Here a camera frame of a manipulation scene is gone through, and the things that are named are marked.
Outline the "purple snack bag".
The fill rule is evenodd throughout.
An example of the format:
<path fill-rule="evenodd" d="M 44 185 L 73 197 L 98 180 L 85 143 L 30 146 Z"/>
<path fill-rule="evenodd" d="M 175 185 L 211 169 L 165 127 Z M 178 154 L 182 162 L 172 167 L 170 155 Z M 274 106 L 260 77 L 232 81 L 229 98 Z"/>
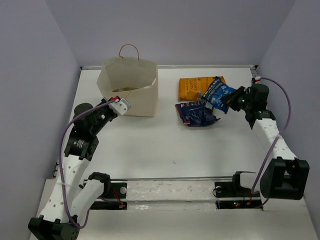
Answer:
<path fill-rule="evenodd" d="M 220 120 L 213 106 L 205 100 L 177 103 L 175 109 L 187 127 L 207 127 Z"/>

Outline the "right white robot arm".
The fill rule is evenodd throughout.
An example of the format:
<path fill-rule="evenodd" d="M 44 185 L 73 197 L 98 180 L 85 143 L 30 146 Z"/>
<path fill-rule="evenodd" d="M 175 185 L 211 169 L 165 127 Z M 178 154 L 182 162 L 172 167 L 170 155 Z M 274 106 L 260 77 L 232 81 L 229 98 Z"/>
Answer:
<path fill-rule="evenodd" d="M 244 111 L 246 121 L 266 151 L 256 176 L 242 174 L 230 183 L 230 190 L 235 196 L 242 196 L 251 187 L 252 192 L 259 192 L 265 199 L 300 200 L 310 166 L 286 144 L 284 131 L 278 129 L 274 114 L 267 109 L 268 95 L 268 86 L 254 83 L 222 98 L 232 110 Z"/>

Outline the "beige paper bag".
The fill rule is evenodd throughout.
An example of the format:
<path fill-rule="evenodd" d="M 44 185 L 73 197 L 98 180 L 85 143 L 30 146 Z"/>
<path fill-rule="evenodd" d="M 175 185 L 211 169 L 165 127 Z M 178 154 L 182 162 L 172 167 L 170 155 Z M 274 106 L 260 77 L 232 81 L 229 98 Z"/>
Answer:
<path fill-rule="evenodd" d="M 154 117 L 159 101 L 158 65 L 154 61 L 136 57 L 122 56 L 102 62 L 97 79 L 101 95 L 110 99 L 119 96 L 126 99 L 131 108 L 128 116 Z"/>

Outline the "blue potato chips bag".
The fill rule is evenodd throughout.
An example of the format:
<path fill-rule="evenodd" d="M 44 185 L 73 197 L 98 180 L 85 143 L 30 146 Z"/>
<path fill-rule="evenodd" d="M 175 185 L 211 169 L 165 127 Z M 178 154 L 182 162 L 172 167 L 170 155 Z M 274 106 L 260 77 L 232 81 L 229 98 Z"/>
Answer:
<path fill-rule="evenodd" d="M 227 114 L 229 107 L 222 101 L 222 98 L 233 94 L 235 91 L 236 89 L 224 83 L 220 76 L 216 76 L 208 86 L 208 89 L 202 95 L 201 99 L 210 103 L 214 108 Z"/>

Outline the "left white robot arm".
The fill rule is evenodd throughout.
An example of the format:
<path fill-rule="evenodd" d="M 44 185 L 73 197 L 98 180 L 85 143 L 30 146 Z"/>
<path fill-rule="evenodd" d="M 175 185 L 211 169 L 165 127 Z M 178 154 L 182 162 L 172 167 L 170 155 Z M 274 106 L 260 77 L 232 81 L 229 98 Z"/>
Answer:
<path fill-rule="evenodd" d="M 106 173 L 93 172 L 82 187 L 79 185 L 98 147 L 98 133 L 130 108 L 119 96 L 102 99 L 97 106 L 82 103 L 75 107 L 60 140 L 53 190 L 39 216 L 28 223 L 38 240 L 77 239 L 87 225 L 91 206 L 110 194 L 111 177 Z"/>

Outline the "orange Kettle chips bag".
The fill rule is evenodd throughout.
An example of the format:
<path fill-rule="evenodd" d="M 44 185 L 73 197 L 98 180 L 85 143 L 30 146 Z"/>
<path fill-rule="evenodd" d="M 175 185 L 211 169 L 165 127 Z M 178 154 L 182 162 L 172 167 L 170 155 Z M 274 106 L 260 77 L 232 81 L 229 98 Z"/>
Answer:
<path fill-rule="evenodd" d="M 216 79 L 226 83 L 223 76 L 180 78 L 178 82 L 178 101 L 196 101 L 200 99 Z"/>

